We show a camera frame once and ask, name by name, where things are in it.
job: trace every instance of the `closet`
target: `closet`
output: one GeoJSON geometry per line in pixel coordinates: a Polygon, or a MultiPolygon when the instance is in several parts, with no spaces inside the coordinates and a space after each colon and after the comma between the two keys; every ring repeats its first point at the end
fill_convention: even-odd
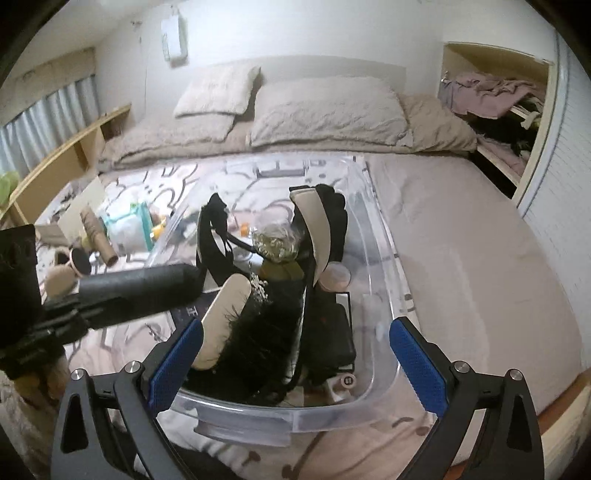
{"type": "Polygon", "coordinates": [[[447,43],[443,49],[440,98],[449,98],[442,92],[450,81],[471,72],[524,80],[539,92],[528,94],[499,118],[461,115],[479,134],[478,150],[471,160],[516,206],[544,149],[556,98],[556,66],[502,47],[447,43]]]}

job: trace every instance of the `wooden headboard shelf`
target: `wooden headboard shelf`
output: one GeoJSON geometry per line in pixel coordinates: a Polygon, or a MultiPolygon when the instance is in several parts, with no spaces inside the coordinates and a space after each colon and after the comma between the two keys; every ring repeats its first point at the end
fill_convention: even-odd
{"type": "Polygon", "coordinates": [[[101,116],[44,158],[10,195],[0,219],[2,227],[35,223],[68,182],[95,165],[105,141],[121,131],[130,109],[125,105],[101,116]]]}

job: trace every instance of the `wooden shelf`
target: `wooden shelf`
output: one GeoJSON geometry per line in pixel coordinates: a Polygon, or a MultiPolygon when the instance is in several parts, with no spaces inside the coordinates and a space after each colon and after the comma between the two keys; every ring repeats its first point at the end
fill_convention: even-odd
{"type": "Polygon", "coordinates": [[[503,162],[499,157],[497,157],[493,152],[491,152],[488,148],[484,145],[478,145],[477,147],[478,153],[484,156],[489,162],[491,162],[505,177],[507,177],[513,185],[517,187],[519,185],[519,181],[521,177],[517,175],[511,167],[503,162]]]}
{"type": "Polygon", "coordinates": [[[84,175],[94,164],[105,146],[103,129],[121,122],[130,109],[131,105],[125,105],[101,116],[41,160],[10,195],[0,212],[0,223],[4,224],[7,217],[14,226],[34,223],[69,181],[84,175]]]}

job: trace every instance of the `beige pad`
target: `beige pad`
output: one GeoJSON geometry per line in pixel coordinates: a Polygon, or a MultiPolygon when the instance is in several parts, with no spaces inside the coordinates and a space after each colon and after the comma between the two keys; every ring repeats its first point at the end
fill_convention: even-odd
{"type": "Polygon", "coordinates": [[[234,274],[226,280],[202,320],[203,346],[191,365],[196,370],[214,367],[230,336],[230,323],[240,314],[251,294],[251,283],[234,274]]]}
{"type": "Polygon", "coordinates": [[[290,199],[301,212],[312,239],[316,271],[314,285],[326,268],[330,256],[330,224],[316,189],[300,189],[290,193],[290,199]]]}

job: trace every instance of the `black fluffy fabric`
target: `black fluffy fabric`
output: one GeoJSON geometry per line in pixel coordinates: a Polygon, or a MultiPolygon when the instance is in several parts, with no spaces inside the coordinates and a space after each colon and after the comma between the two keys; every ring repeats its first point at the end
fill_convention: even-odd
{"type": "Polygon", "coordinates": [[[251,296],[232,320],[216,366],[191,369],[184,387],[219,400],[275,405],[287,393],[285,373],[302,312],[303,282],[281,281],[266,287],[268,302],[251,296]]]}

